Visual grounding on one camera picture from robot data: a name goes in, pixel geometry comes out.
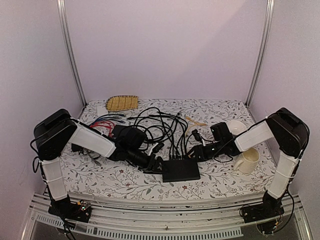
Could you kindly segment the black network switch box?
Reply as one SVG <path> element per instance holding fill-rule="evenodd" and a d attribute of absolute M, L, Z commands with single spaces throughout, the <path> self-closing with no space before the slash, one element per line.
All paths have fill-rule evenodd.
<path fill-rule="evenodd" d="M 200 172 L 195 159 L 168 160 L 164 162 L 165 172 L 162 173 L 164 183 L 199 180 Z"/>

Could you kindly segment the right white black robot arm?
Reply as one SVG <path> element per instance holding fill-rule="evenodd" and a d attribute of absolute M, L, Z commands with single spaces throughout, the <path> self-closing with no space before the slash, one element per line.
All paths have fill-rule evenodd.
<path fill-rule="evenodd" d="M 187 155 L 198 162 L 226 155 L 237 157 L 250 148 L 273 141 L 279 151 L 276 169 L 260 204 L 243 205 L 239 214 L 245 223 L 275 218 L 284 214 L 283 197 L 296 176 L 309 144 L 310 129 L 298 116 L 282 107 L 249 128 L 235 134 L 226 122 L 210 127 L 213 142 L 193 146 Z"/>

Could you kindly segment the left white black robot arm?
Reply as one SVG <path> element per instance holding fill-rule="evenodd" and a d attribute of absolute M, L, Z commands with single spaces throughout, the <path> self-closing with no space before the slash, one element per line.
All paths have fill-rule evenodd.
<path fill-rule="evenodd" d="M 114 162 L 129 162 L 146 174 L 167 171 L 163 159 L 154 151 L 144 153 L 139 149 L 147 135 L 134 126 L 126 126 L 116 138 L 112 138 L 74 119 L 62 108 L 37 124 L 33 135 L 30 147 L 37 154 L 42 179 L 47 185 L 48 212 L 62 221 L 87 223 L 92 212 L 89 203 L 82 200 L 72 203 L 65 188 L 60 158 L 67 144 L 93 151 Z"/>

